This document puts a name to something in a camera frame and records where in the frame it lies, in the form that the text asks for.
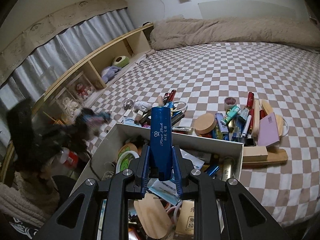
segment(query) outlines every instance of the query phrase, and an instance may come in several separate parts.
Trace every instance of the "cork lid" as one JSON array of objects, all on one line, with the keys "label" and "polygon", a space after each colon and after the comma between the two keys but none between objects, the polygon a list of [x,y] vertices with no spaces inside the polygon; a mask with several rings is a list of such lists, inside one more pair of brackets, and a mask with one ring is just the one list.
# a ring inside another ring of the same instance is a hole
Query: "cork lid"
[{"label": "cork lid", "polygon": [[216,126],[215,117],[213,114],[206,113],[199,116],[193,125],[199,134],[209,133]]}]

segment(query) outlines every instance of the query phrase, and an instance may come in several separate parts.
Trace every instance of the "metal screw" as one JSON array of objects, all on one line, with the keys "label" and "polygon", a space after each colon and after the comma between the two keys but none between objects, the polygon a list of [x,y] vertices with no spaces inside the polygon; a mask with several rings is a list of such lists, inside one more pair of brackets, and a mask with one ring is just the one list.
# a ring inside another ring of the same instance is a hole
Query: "metal screw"
[{"label": "metal screw", "polygon": [[92,179],[92,178],[87,179],[87,180],[85,181],[85,184],[86,184],[87,186],[92,186],[93,184],[95,184],[95,180]]},{"label": "metal screw", "polygon": [[193,169],[193,170],[191,171],[191,174],[192,174],[192,175],[195,175],[195,176],[200,175],[200,173],[201,173],[201,171],[198,170],[198,169]]},{"label": "metal screw", "polygon": [[122,174],[124,176],[130,176],[132,174],[132,170],[126,169],[126,170],[122,171]]},{"label": "metal screw", "polygon": [[234,178],[231,178],[231,179],[228,180],[228,183],[230,185],[232,185],[232,186],[235,186],[235,185],[238,184],[238,181],[236,179],[234,179]]}]

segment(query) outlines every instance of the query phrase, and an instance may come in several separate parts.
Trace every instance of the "beige blanket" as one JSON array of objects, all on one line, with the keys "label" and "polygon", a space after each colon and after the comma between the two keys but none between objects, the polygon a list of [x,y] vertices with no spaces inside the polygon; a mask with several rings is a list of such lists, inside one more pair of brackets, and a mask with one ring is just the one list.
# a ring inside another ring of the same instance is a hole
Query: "beige blanket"
[{"label": "beige blanket", "polygon": [[199,44],[232,42],[280,42],[320,47],[320,31],[310,22],[270,17],[268,19],[218,18],[214,20],[169,19],[155,24],[151,32],[155,50]]},{"label": "beige blanket", "polygon": [[0,210],[31,225],[43,226],[55,212],[60,199],[53,179],[44,184],[23,172],[16,172],[15,179],[18,190],[0,183]]}]

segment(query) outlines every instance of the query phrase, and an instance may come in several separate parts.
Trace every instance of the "white box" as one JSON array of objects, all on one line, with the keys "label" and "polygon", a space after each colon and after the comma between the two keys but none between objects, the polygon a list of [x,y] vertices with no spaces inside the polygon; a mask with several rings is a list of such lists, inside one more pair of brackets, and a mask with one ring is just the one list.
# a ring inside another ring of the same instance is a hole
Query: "white box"
[{"label": "white box", "polygon": [[[127,139],[138,135],[141,135],[145,139],[150,139],[150,129],[116,123],[108,132],[107,136],[101,142],[92,157],[92,168],[94,171],[102,177],[106,172],[104,164],[106,162],[116,161],[118,152],[124,145],[124,142]],[[196,137],[179,133],[172,133],[172,142],[173,145],[178,145],[180,149],[186,151],[190,149],[197,150],[199,152],[219,154],[222,158],[228,156],[233,157],[235,160],[234,176],[239,180],[243,157],[242,143]],[[97,179],[97,177],[92,173],[89,164],[84,168],[71,193],[73,193],[88,178]]]}]

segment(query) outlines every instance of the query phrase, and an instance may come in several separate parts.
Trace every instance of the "pink notebook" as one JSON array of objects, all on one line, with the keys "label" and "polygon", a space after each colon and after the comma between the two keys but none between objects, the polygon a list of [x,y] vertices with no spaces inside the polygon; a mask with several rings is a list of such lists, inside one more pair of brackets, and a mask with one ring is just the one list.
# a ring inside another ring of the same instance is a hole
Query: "pink notebook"
[{"label": "pink notebook", "polygon": [[260,120],[258,146],[268,147],[279,140],[276,115],[271,113]]}]

